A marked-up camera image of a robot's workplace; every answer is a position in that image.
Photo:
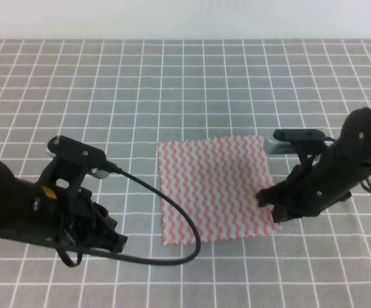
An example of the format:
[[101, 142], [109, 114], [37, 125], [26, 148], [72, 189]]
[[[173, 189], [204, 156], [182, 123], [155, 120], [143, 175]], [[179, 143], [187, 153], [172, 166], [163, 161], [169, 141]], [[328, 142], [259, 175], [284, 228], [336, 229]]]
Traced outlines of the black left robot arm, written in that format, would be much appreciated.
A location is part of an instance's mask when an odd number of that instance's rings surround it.
[[36, 182], [17, 178], [0, 161], [0, 237], [29, 243], [120, 253], [127, 236], [82, 187], [87, 170], [53, 159]]

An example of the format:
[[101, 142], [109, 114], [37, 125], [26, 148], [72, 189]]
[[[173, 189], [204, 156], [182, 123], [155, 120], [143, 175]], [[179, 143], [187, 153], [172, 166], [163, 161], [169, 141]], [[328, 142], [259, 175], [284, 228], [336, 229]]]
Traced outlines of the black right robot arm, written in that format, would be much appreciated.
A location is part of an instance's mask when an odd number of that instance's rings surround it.
[[276, 223], [319, 216], [371, 176], [371, 108], [351, 112], [331, 145], [317, 129], [278, 129], [273, 138], [265, 143], [267, 153], [300, 159], [285, 180], [256, 194], [259, 207], [273, 207]]

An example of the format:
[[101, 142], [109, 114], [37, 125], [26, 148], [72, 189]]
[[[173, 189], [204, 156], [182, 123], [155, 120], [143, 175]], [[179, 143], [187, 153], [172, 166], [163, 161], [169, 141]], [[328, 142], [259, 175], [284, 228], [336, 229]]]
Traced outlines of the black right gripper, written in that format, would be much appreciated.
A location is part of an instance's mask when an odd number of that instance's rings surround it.
[[317, 216], [369, 176], [369, 168], [363, 165], [368, 154], [363, 141], [337, 141], [316, 164], [309, 161], [295, 166], [287, 183], [261, 189], [256, 194], [258, 206], [273, 205], [275, 223]]

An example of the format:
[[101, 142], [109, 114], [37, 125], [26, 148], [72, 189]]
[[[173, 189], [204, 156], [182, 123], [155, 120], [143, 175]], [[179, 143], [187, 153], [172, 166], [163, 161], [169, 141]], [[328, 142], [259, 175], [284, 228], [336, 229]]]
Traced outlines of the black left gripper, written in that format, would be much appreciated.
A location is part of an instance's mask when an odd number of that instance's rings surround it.
[[46, 194], [34, 209], [49, 222], [33, 244], [58, 253], [121, 253], [128, 240], [116, 232], [117, 221], [81, 187], [85, 175], [108, 176], [106, 157], [55, 157], [36, 182]]

